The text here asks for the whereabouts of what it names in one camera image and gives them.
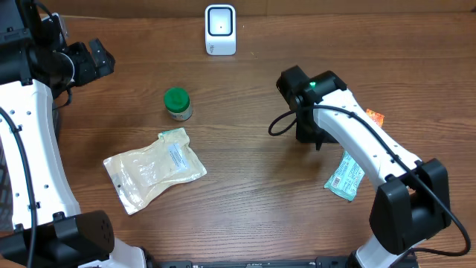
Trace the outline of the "teal snack pack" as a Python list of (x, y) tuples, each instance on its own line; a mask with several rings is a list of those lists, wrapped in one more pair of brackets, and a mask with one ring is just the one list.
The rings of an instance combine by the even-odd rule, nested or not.
[(363, 178), (364, 171), (352, 156), (344, 151), (338, 168), (324, 187), (348, 202), (352, 202)]

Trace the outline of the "small orange juice carton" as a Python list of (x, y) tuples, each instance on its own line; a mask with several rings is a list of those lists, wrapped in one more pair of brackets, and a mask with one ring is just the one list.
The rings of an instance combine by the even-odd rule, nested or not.
[(371, 109), (366, 109), (366, 114), (374, 121), (379, 127), (382, 127), (384, 123), (385, 116), (383, 114), (377, 113)]

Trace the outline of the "green lid jar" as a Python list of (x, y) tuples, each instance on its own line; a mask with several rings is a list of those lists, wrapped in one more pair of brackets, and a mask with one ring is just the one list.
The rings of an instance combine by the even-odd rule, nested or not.
[(165, 92), (164, 105), (172, 119), (176, 121), (186, 121), (193, 114), (190, 96), (185, 89), (180, 87), (173, 87)]

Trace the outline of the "clear beige pouch bag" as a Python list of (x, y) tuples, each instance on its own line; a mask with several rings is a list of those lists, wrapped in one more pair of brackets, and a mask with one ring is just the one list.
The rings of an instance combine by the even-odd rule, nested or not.
[(159, 133), (146, 147), (104, 159), (103, 166), (129, 215), (146, 208), (168, 188), (207, 174), (183, 127)]

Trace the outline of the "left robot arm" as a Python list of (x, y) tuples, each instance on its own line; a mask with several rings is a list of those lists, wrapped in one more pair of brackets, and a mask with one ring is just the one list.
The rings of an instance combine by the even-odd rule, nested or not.
[(1, 256), (25, 267), (152, 267), (114, 235), (103, 211), (80, 210), (63, 169), (54, 100), (114, 71), (98, 39), (66, 42), (59, 15), (39, 1), (1, 2), (1, 145), (14, 232)]

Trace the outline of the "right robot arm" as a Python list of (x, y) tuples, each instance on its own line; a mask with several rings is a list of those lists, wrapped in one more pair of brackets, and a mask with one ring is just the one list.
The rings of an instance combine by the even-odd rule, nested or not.
[(391, 267), (411, 248), (448, 227), (448, 172), (437, 159), (423, 162), (381, 129), (357, 104), (334, 72), (313, 78), (299, 66), (276, 83), (296, 111), (301, 143), (339, 143), (371, 181), (376, 196), (370, 212), (373, 235), (351, 254), (349, 267)]

